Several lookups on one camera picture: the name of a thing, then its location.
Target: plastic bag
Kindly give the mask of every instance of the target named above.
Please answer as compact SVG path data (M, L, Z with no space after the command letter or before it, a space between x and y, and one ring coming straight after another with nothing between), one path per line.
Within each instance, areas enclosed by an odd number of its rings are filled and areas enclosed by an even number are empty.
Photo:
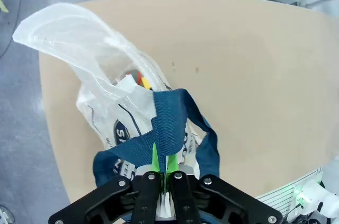
M77 108L109 149L152 129L156 116L153 93L140 86L140 74L154 91L170 89L157 64L94 13L73 4L48 6L23 20L14 41L68 63L82 82ZM194 167L201 140L186 124L179 163ZM133 178L135 167L118 160L115 173Z

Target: table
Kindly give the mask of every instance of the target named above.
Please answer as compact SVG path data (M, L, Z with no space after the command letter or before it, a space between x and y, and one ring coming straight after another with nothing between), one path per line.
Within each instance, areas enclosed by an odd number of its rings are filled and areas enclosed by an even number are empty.
M339 21L263 0L96 0L81 4L186 88L218 134L221 178L252 196L338 154ZM40 55L44 107L73 202L95 189L101 142L75 102L80 82Z

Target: blue strap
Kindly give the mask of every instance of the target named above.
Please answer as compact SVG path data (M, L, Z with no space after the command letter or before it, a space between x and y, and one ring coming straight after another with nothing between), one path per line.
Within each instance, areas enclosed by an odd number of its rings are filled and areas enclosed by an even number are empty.
M187 119L207 133L196 154L200 177L207 174L219 177L217 134L201 115L191 95L185 89L154 92L154 105L157 116L151 120L152 131L96 154L93 173L97 186L115 175L113 168L118 158L136 167L151 164L153 143L157 147L160 171L165 172L166 156L178 153L184 144Z

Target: screw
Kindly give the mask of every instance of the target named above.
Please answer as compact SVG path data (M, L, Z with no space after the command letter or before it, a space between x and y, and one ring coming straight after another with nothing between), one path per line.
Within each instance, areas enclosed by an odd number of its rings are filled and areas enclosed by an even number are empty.
M276 217L275 216L269 216L269 223L276 223Z
M174 177L176 178L176 179L181 179L182 178L182 174L181 173L175 173L174 174Z
M125 186L125 185L126 185L126 182L124 180L119 181L119 186Z
M211 180L211 178L205 178L203 180L203 183L206 184L206 185L210 185L212 183L212 180Z

